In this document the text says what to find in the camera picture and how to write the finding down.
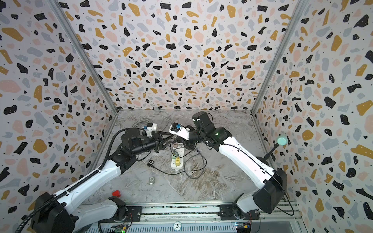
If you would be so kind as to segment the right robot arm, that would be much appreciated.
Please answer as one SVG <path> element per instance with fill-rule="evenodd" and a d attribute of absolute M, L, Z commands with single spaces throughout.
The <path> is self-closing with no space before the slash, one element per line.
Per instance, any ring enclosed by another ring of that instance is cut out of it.
<path fill-rule="evenodd" d="M 224 127 L 215 127 L 207 112 L 192 117 L 194 127 L 174 125 L 178 135 L 190 143 L 204 143 L 234 162 L 253 182 L 256 189 L 240 195 L 232 204 L 234 215 L 242 218 L 258 209 L 267 214 L 278 208 L 287 195 L 287 174 L 283 169 L 273 169 L 265 158 L 255 157 Z"/>

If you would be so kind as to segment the white power strip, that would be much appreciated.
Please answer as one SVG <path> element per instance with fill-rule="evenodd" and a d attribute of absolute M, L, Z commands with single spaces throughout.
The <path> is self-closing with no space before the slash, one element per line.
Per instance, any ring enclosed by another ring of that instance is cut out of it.
<path fill-rule="evenodd" d="M 181 143 L 171 144 L 171 168 L 181 170 L 184 167 L 185 148 Z"/>

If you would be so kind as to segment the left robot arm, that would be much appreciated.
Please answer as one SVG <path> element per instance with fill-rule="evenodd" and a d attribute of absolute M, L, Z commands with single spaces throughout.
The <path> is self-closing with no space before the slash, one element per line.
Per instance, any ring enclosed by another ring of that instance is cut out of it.
<path fill-rule="evenodd" d="M 103 185 L 124 174 L 137 162 L 138 155 L 165 149 L 172 137 L 171 133 L 147 127 L 119 130 L 110 141 L 99 167 L 53 195 L 40 195 L 33 212 L 23 218 L 15 231 L 20 233 L 29 224 L 36 233 L 76 233 L 101 220 L 125 219 L 128 208 L 118 197 L 88 206 L 82 206 L 82 203 Z"/>

